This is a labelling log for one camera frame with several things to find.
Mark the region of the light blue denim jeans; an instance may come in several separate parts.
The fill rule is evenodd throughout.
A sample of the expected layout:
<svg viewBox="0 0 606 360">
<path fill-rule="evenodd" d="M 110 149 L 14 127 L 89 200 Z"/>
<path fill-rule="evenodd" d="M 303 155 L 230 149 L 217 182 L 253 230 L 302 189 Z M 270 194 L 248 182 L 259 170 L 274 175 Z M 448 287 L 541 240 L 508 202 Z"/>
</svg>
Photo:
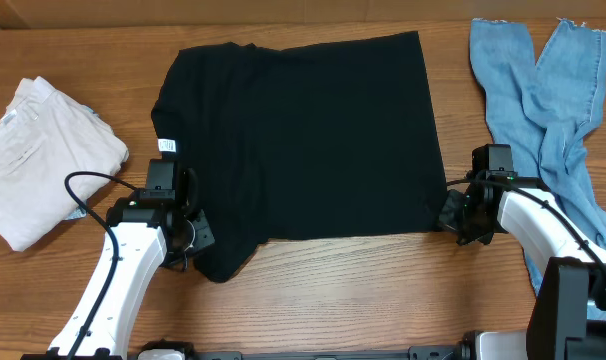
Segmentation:
<svg viewBox="0 0 606 360">
<path fill-rule="evenodd" d="M 509 145 L 518 175 L 542 180 L 561 212 L 606 250 L 606 212 L 584 146 L 603 120 L 606 31 L 562 19 L 536 54 L 526 25 L 476 18 L 469 47 L 494 142 Z"/>
</svg>

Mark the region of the black t-shirt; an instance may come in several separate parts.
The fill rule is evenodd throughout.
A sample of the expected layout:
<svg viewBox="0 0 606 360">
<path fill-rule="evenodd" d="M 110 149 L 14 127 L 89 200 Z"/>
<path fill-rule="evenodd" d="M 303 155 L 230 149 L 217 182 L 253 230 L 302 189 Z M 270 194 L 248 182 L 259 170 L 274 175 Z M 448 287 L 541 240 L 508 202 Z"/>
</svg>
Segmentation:
<svg viewBox="0 0 606 360">
<path fill-rule="evenodd" d="M 195 267 L 213 282 L 270 239 L 433 231 L 445 202 L 417 32 L 187 48 L 151 119 L 197 175 L 214 242 Z"/>
</svg>

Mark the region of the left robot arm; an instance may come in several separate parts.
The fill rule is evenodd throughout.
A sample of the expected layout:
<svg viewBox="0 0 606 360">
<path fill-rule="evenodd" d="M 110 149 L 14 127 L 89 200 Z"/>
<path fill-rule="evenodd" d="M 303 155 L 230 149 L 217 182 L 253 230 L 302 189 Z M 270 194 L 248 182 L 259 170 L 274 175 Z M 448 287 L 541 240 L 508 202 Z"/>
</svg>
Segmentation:
<svg viewBox="0 0 606 360">
<path fill-rule="evenodd" d="M 72 316 L 40 354 L 23 359 L 125 359 L 140 305 L 160 267 L 191 250 L 194 190 L 141 189 L 108 209 L 102 254 Z"/>
</svg>

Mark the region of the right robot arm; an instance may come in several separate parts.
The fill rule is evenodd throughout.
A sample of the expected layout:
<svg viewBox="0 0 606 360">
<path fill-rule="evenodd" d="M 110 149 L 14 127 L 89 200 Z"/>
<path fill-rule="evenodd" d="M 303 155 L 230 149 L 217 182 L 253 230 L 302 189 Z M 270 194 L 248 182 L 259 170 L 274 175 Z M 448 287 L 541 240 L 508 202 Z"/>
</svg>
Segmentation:
<svg viewBox="0 0 606 360">
<path fill-rule="evenodd" d="M 606 250 L 564 215 L 538 178 L 467 178 L 449 189 L 439 225 L 460 245 L 487 244 L 496 233 L 518 240 L 543 280 L 528 326 L 476 331 L 455 359 L 606 359 Z"/>
</svg>

